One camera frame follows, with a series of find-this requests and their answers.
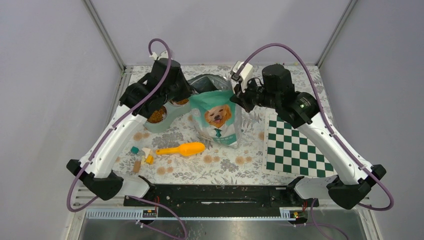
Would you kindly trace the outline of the green white chessboard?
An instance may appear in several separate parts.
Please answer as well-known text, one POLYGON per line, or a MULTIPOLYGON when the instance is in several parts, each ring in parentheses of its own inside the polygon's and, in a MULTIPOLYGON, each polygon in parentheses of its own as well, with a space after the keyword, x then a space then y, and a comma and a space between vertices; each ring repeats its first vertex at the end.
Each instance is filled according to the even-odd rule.
POLYGON ((265 114, 262 172, 288 178, 327 178, 337 174, 304 134, 271 110, 265 114))

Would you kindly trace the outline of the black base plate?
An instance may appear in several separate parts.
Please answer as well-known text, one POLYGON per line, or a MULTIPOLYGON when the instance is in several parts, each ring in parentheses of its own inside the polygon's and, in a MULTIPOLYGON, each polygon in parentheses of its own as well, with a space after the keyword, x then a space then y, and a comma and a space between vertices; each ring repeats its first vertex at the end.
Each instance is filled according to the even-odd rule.
POLYGON ((125 197, 124 206, 151 205, 160 203, 169 208, 178 204, 202 202, 253 202, 266 207, 317 207, 319 201, 300 198, 293 189, 284 185, 214 185, 214 184, 149 184, 150 189, 143 197, 147 202, 125 197))

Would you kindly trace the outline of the teal toy block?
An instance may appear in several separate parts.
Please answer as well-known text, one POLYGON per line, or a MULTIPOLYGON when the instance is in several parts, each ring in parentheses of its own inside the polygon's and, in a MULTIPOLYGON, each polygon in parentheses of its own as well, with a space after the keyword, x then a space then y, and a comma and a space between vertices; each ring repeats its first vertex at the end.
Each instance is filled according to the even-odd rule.
POLYGON ((135 147, 135 146, 133 146, 131 149, 130 149, 130 152, 132 153, 132 154, 134 154, 134 155, 137 155, 138 153, 139 153, 139 148, 137 148, 137 147, 135 147))

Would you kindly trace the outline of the brown wooden block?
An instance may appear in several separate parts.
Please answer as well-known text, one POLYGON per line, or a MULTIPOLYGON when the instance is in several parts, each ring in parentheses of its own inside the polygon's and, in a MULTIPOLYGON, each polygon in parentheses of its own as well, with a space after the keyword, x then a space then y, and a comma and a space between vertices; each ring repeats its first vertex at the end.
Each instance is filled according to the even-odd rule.
POLYGON ((135 161, 134 162, 134 165, 133 165, 133 168, 132 168, 133 173, 138 173, 140 171, 141 163, 142 163, 141 161, 135 161))

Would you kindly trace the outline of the orange plastic scoop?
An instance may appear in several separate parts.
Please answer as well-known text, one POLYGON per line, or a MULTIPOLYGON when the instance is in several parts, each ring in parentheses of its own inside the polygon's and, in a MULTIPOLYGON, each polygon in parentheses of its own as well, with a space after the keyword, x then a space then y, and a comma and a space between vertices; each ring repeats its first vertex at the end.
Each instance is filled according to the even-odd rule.
POLYGON ((157 155, 180 154, 181 156, 189 157, 202 153, 205 149, 205 145, 201 142, 188 142, 178 147, 157 149, 155 153, 157 155))

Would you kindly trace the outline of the yellow toy block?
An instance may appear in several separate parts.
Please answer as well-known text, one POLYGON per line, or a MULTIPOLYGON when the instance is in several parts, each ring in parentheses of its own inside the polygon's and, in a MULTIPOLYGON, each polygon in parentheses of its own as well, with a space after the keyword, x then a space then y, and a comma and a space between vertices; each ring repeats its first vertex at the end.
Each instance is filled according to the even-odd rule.
POLYGON ((152 155, 148 155, 147 158, 145 159, 145 163, 152 165, 154 163, 154 157, 152 155))

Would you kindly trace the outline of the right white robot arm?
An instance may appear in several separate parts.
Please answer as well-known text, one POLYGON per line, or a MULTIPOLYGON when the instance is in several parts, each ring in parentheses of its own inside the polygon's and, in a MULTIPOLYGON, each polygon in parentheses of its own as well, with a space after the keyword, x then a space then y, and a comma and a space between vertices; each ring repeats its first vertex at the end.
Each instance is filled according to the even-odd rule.
POLYGON ((261 74, 262 82, 256 83, 252 65, 238 61, 230 72, 234 81, 230 100, 248 113, 256 106, 275 110, 278 117, 306 136, 336 171, 330 177, 296 177, 287 186, 287 201, 299 206, 307 199, 326 199, 346 210, 358 206, 386 169, 359 158, 319 109, 317 99, 295 90, 291 73, 283 65, 268 65, 261 74))

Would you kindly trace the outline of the green double pet bowl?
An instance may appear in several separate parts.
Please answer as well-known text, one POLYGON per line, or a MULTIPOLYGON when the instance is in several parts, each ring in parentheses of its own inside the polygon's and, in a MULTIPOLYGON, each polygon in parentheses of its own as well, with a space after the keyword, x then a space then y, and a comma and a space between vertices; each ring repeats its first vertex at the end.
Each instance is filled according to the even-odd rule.
POLYGON ((154 134, 165 132, 175 119, 187 114, 190 110, 191 107, 187 98, 181 101, 170 100, 159 110, 156 110, 143 126, 154 134))

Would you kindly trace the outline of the floral tablecloth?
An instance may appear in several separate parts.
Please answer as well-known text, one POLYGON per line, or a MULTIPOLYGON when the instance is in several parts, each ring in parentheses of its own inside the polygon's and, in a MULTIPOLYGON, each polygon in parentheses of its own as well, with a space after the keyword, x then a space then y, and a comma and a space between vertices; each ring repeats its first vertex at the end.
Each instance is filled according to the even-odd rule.
POLYGON ((191 112, 178 117, 161 133, 152 133, 143 126, 139 127, 116 159, 113 170, 121 175, 133 174, 134 163, 143 154, 132 154, 132 147, 146 147, 156 151, 201 142, 205 145, 205 150, 195 155, 154 155, 153 164, 141 164, 139 175, 156 184, 288 184, 293 178, 265 174, 262 170, 265 118, 268 110, 274 112, 265 107, 255 107, 251 112, 245 112, 241 108, 242 135, 236 148, 202 138, 196 130, 191 112))

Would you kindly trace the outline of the green dog food bag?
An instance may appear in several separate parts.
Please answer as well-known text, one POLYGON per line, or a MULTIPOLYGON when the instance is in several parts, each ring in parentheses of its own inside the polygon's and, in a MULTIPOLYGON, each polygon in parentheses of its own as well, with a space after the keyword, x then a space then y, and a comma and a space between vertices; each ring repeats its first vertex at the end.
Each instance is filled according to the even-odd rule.
POLYGON ((189 79, 193 94, 188 98, 195 128, 205 140, 237 148, 242 137, 241 107, 232 102, 231 82, 217 74, 189 79))

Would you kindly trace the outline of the white toy block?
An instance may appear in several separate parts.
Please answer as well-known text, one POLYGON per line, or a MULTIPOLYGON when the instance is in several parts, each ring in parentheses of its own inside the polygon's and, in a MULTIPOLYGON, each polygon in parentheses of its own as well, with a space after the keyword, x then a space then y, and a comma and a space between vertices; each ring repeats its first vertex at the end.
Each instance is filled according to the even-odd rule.
POLYGON ((151 149, 150 148, 147 148, 147 147, 143 147, 142 149, 141 149, 141 151, 143 152, 143 158, 144 159, 147 159, 148 158, 148 156, 150 155, 150 153, 151 153, 151 149))

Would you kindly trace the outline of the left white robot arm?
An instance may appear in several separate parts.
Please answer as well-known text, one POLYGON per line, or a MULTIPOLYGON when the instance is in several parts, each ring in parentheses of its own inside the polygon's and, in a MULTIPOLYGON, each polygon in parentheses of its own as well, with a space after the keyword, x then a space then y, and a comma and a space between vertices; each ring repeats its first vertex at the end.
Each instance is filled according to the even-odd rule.
POLYGON ((155 192, 145 178, 121 177, 113 171, 113 166, 137 128, 155 111, 169 101, 185 100, 191 93, 177 61, 155 60, 150 72, 126 88, 114 116, 90 151, 80 159, 69 160, 66 168, 104 201, 122 194, 136 197, 144 206, 152 204, 155 192))

